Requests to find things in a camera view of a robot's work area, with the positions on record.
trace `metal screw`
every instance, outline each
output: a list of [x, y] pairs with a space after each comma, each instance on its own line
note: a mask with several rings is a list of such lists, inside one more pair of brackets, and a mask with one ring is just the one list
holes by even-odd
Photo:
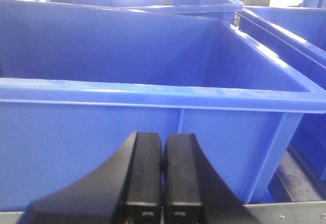
[[285, 216], [284, 215], [280, 215], [279, 217], [277, 217], [277, 220], [284, 220]]

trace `bin rim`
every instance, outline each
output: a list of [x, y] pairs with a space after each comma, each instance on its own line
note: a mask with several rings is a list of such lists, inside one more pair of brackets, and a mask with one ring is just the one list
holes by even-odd
[[287, 11], [313, 11], [313, 12], [325, 12], [326, 9], [315, 9], [315, 8], [296, 8], [296, 7], [286, 7], [286, 8], [278, 8], [278, 7], [246, 7], [242, 11], [238, 12], [241, 18], [245, 18], [246, 20], [252, 22], [254, 25], [259, 26], [264, 29], [266, 32], [270, 33], [274, 37], [280, 39], [282, 42], [287, 45], [293, 47], [298, 52], [304, 54], [308, 59], [312, 62], [316, 63], [323, 69], [326, 69], [326, 51], [321, 48], [315, 46], [314, 44], [308, 42], [306, 39], [296, 35], [295, 33], [265, 19], [259, 14], [255, 13], [252, 10], [255, 9], [286, 9]]
[[[50, 2], [52, 0], [41, 0], [42, 2]], [[138, 7], [111, 7], [112, 9], [135, 9], [143, 11], [151, 11], [154, 13], [174, 13], [174, 14], [192, 14], [192, 13], [211, 13], [211, 12], [235, 12], [243, 9], [243, 3], [238, 0], [227, 0], [225, 4], [198, 4], [198, 5], [152, 5]]]
[[[30, 2], [35, 5], [62, 5], [29, 0], [1, 0], [4, 2]], [[71, 8], [71, 4], [62, 6]], [[103, 11], [119, 11], [104, 8]], [[140, 12], [139, 14], [156, 14]], [[171, 18], [198, 18], [175, 16]], [[249, 35], [227, 22], [226, 28], [237, 38], [257, 50], [266, 62], [276, 66], [300, 86], [297, 91], [256, 90], [239, 88], [181, 87], [106, 83], [90, 81], [0, 78], [0, 102], [87, 104], [144, 106], [162, 108], [223, 109], [246, 111], [287, 111], [296, 113], [325, 113], [326, 91], [313, 81], [280, 60], [275, 53]]]

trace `conveyor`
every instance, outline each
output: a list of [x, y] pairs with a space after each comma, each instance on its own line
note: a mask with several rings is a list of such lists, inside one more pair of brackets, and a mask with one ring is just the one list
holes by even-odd
[[326, 223], [325, 190], [293, 149], [269, 188], [278, 203], [249, 205], [224, 183], [194, 134], [171, 134], [164, 152], [157, 133], [133, 132], [95, 171], [25, 213], [0, 212], [0, 224]]

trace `black plastic part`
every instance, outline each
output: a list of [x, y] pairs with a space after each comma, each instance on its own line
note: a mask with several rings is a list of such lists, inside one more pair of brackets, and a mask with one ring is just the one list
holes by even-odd
[[165, 163], [166, 223], [202, 223], [204, 214], [188, 135], [169, 136]]
[[[132, 214], [130, 210], [136, 208], [126, 205], [127, 199], [142, 206], [149, 201], [151, 208], [155, 209], [153, 213], [160, 215], [160, 172], [157, 168], [154, 170], [151, 164], [147, 169], [147, 165], [139, 160], [144, 156], [143, 151], [155, 155], [152, 157], [147, 153], [146, 162], [155, 159], [153, 164], [157, 164], [161, 154], [157, 134], [133, 132], [121, 148], [95, 171], [56, 193], [32, 202], [18, 224], [127, 223], [134, 218], [128, 216]], [[140, 177], [136, 176], [139, 169], [143, 169]], [[149, 179], [150, 175], [155, 179], [151, 182], [155, 189], [146, 196], [134, 194], [143, 178]]]
[[[169, 224], [260, 223], [242, 205], [242, 202], [215, 171], [200, 148], [194, 134], [170, 135], [166, 145], [165, 160], [167, 161], [165, 169], [167, 176], [165, 217]], [[178, 173], [184, 173], [185, 169], [189, 170], [184, 176], [187, 177], [186, 181], [182, 175], [178, 175]], [[182, 195], [175, 189], [183, 191]], [[182, 201], [185, 209], [181, 219], [174, 217], [176, 215], [175, 210], [180, 208], [180, 205], [176, 205], [178, 200]], [[196, 203], [196, 210], [192, 213], [194, 203]]]
[[310, 182], [314, 185], [314, 188], [317, 190], [318, 194], [323, 200], [326, 200], [326, 181], [321, 181], [311, 166], [309, 166], [303, 156], [295, 149], [293, 145], [289, 145], [288, 151], [292, 155], [293, 159], [298, 163], [301, 170], [306, 174]]
[[143, 132], [138, 134], [126, 200], [129, 222], [134, 224], [160, 222], [161, 153], [161, 140], [158, 134]]
[[277, 173], [274, 174], [268, 186], [269, 193], [273, 196], [276, 203], [292, 202], [291, 196], [286, 188], [283, 186]]

